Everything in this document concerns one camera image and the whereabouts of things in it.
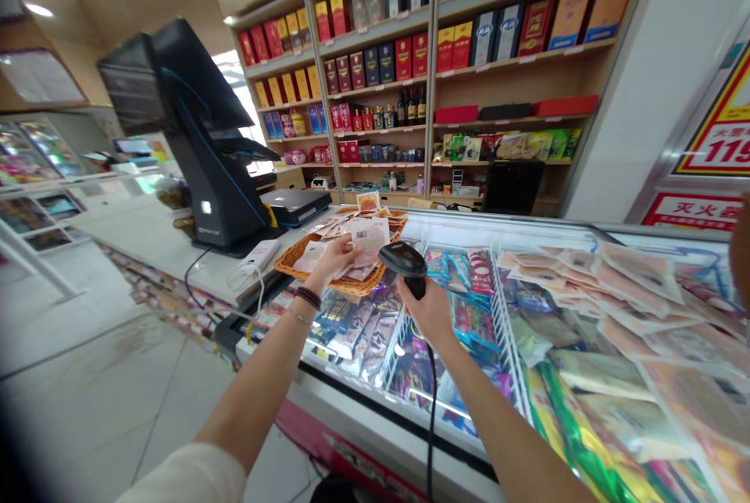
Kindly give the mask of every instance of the wicker basket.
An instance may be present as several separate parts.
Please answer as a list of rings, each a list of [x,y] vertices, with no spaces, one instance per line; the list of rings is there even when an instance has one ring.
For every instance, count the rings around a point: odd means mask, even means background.
[[[347,212],[355,212],[357,210],[357,208],[348,207],[339,209],[336,213],[346,214]],[[393,214],[393,216],[409,215],[409,213],[405,210],[393,209],[391,209],[391,214]],[[407,220],[404,219],[402,224],[396,230],[396,235],[393,238],[393,242],[398,241],[398,239],[401,237],[401,233],[406,226],[406,221]],[[296,270],[293,267],[297,262],[297,259],[302,257],[302,254],[305,252],[305,247],[307,247],[307,244],[310,241],[320,241],[320,236],[318,234],[310,234],[302,238],[300,241],[287,249],[287,251],[285,251],[284,254],[276,260],[276,262],[273,264],[273,268],[279,271],[279,273],[293,276],[294,278],[299,280],[305,280],[308,276],[310,276],[310,273],[303,273],[302,271]],[[328,287],[341,292],[346,292],[348,294],[353,294],[355,296],[367,296],[370,292],[372,292],[373,288],[377,286],[377,284],[380,282],[380,279],[383,278],[384,273],[385,265],[383,263],[380,263],[373,269],[373,272],[370,273],[367,278],[361,282],[359,280],[349,278],[348,276],[344,276],[341,279],[332,280]]]

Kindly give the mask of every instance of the barcode scanner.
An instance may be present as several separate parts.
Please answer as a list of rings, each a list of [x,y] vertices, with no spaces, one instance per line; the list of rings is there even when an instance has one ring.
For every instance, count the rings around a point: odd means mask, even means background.
[[[377,256],[386,267],[404,277],[404,282],[414,294],[414,298],[424,298],[427,291],[424,281],[424,277],[427,276],[427,262],[415,248],[403,241],[396,241],[380,248]]]

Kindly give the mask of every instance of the white counter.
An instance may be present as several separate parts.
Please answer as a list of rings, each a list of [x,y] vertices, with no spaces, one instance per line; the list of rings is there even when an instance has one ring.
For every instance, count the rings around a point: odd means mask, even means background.
[[[324,212],[309,223],[325,217]],[[203,250],[193,247],[183,232],[172,227],[172,222],[169,209],[155,195],[146,194],[80,214],[71,220],[71,225],[124,255],[184,280],[185,271]],[[290,229],[281,237],[277,256],[304,236],[302,229]],[[240,259],[208,253],[190,272],[190,285],[238,305],[259,286],[255,274],[238,290],[227,286],[227,276],[239,262]],[[263,276],[272,272],[273,261],[269,262]]]

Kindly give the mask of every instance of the ceiling light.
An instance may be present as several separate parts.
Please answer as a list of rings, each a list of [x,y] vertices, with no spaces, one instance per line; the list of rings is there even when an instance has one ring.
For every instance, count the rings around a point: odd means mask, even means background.
[[[34,3],[24,3],[27,9],[31,12],[35,12],[37,15],[41,16],[54,16],[52,14],[52,11],[47,9],[46,7],[42,7],[41,5],[35,5]]]

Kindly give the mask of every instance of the wall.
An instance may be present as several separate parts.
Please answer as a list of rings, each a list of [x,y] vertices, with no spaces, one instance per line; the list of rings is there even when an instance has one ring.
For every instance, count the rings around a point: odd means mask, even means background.
[[[742,0],[641,0],[563,212],[621,223]]]

